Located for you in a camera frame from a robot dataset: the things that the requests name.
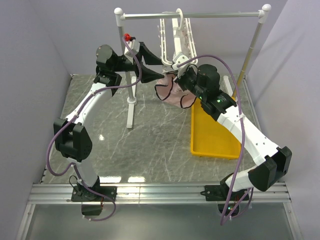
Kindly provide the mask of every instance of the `rack leg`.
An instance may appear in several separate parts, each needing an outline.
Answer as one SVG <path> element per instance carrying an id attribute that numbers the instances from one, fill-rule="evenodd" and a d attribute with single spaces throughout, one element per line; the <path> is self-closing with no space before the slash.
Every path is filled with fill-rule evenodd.
<path id="1" fill-rule="evenodd" d="M 243 78 L 244 78 L 244 76 L 245 76 L 248 63 L 249 63 L 249 61 L 250 61 L 252 52 L 253 52 L 253 50 L 254 50 L 254 48 L 255 48 L 255 45 L 256 45 L 258 36 L 259 36 L 259 34 L 260 34 L 260 30 L 261 30 L 261 28 L 262 28 L 262 25 L 266 22 L 270 10 L 271 10 L 271 5 L 270 5 L 270 4 L 265 4 L 265 5 L 263 5 L 263 6 L 262 6 L 262 10 L 259 10 L 258 25 L 257 25 L 256 28 L 255 28 L 255 32 L 254 32 L 252 41 L 251 41 L 251 43 L 250 43 L 250 47 L 249 47 L 249 49 L 248 49 L 248 52 L 246 53 L 246 56 L 245 56 L 245 59 L 244 59 L 244 62 L 243 62 L 243 66 L 242 66 L 241 72 L 240 72 L 239 77 L 238 77 L 238 80 L 237 80 L 237 82 L 236 82 L 236 84 L 237 84 L 238 86 L 240 86 L 240 84 L 242 83 L 242 80 L 243 80 Z M 233 94 L 232 94 L 232 97 L 235 98 L 235 97 L 236 97 L 236 94 L 237 94 L 237 91 L 236 91 L 236 89 L 234 89 L 234 92 L 233 92 Z"/>
<path id="2" fill-rule="evenodd" d="M 115 14 L 115 19 L 116 19 L 116 24 L 118 26 L 122 53 L 124 53 L 126 47 L 125 47 L 124 42 L 122 41 L 122 37 L 125 34 L 125 29 L 124 29 L 124 21 L 121 20 L 121 16 L 123 16 L 124 12 L 121 8 L 117 7 L 114 10 L 114 14 Z M 131 78 L 130 72 L 126 72 L 125 73 L 125 80 L 126 80 L 126 83 L 129 85 L 129 84 L 134 83 L 136 81 L 136 77 Z M 128 109 L 128 117 L 127 117 L 126 127 L 128 129 L 131 129 L 134 125 L 134 110 L 135 110 L 135 105 L 137 103 L 136 86 L 134 85 L 134 86 L 128 87 L 127 89 L 128 89 L 128 94 L 129 94 L 129 97 L 127 98 L 127 102 L 129 104 L 129 109 Z"/>
<path id="3" fill-rule="evenodd" d="M 131 83 L 135 83 L 137 81 L 137 77 L 133 76 L 131 79 Z M 137 103 L 137 99 L 135 97 L 136 95 L 136 87 L 137 85 L 132 86 L 132 94 L 133 97 L 135 98 L 135 101 L 130 101 L 130 97 L 127 98 L 127 102 L 129 103 L 129 109 L 128 109 L 128 118 L 126 121 L 126 128 L 127 129 L 132 129 L 134 126 L 134 112 L 135 112 L 135 105 Z"/>

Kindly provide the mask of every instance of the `gray marble surface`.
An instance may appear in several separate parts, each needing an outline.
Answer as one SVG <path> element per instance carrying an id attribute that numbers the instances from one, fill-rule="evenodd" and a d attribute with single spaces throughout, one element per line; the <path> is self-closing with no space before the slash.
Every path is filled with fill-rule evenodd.
<path id="1" fill-rule="evenodd" d="M 85 97 L 93 79 L 93 75 L 73 76 L 61 114 L 63 118 Z M 155 94 L 154 84 L 137 86 L 138 103 L 132 129 L 126 128 L 127 89 L 119 89 L 95 117 L 89 132 L 93 142 L 90 160 L 101 182 L 220 181 L 232 173 L 236 160 L 191 155 L 191 109 L 180 109 L 161 102 Z M 254 123 L 243 84 L 240 94 L 242 110 Z M 61 172 L 68 165 L 55 149 L 50 162 L 56 172 Z M 252 166 L 254 162 L 246 152 L 240 171 Z M 70 175 L 74 175 L 73 169 L 60 177 L 46 171 L 43 183 L 65 184 Z"/>

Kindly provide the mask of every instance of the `gray wall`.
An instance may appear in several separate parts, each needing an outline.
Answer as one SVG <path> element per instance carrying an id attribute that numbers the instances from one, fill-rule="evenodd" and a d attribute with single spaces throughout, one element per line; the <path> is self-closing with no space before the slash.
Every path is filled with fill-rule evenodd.
<path id="1" fill-rule="evenodd" d="M 0 36 L 0 238 L 12 240 L 70 75 L 29 1 L 0 1 Z"/>
<path id="2" fill-rule="evenodd" d="M 257 42 L 258 54 L 287 0 L 30 0 L 37 14 L 61 54 L 66 68 L 72 74 L 93 74 L 96 69 L 96 50 L 108 44 L 121 53 L 114 9 L 125 13 L 184 12 L 237 12 L 257 11 L 266 3 L 272 5 L 268 21 Z M 200 54 L 222 57 L 238 73 L 254 34 L 258 18 L 192 19 L 196 50 Z M 144 41 L 149 49 L 160 56 L 158 38 L 159 20 L 128 20 L 126 31 Z M 220 73 L 226 70 L 220 63 Z"/>
<path id="3" fill-rule="evenodd" d="M 319 8 L 288 0 L 248 75 L 263 131 L 292 150 L 285 180 L 306 240 L 320 239 Z"/>

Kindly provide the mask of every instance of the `pink garment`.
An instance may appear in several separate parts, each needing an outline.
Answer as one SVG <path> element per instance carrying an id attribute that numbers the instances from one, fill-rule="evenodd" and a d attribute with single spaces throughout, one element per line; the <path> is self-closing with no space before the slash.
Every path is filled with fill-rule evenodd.
<path id="1" fill-rule="evenodd" d="M 168 104 L 182 109 L 190 108 L 196 101 L 196 96 L 190 91 L 182 91 L 177 83 L 174 82 L 176 75 L 165 74 L 164 78 L 159 79 L 154 86 L 156 96 Z"/>

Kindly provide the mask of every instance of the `yellow bin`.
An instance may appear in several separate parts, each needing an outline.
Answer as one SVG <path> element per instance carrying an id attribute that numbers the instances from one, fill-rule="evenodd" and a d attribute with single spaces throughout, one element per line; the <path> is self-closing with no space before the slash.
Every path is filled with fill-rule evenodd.
<path id="1" fill-rule="evenodd" d="M 240 142 L 201 107 L 199 99 L 191 108 L 191 153 L 196 156 L 237 159 Z"/>

